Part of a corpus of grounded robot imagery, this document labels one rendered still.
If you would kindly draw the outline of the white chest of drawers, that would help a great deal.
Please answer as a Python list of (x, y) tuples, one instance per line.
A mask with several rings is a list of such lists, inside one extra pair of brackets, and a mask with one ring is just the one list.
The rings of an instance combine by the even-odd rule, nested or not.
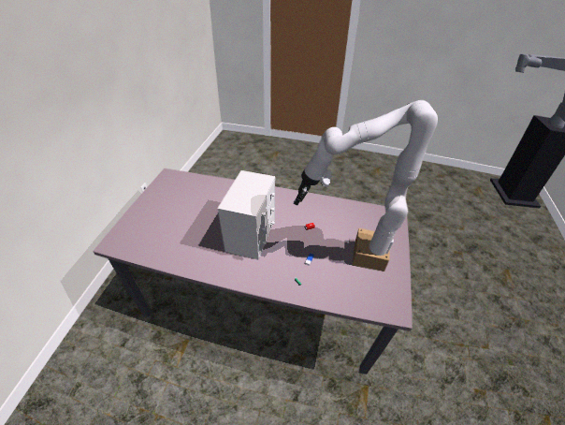
[(275, 176), (241, 171), (218, 207), (225, 251), (259, 259), (256, 216)]

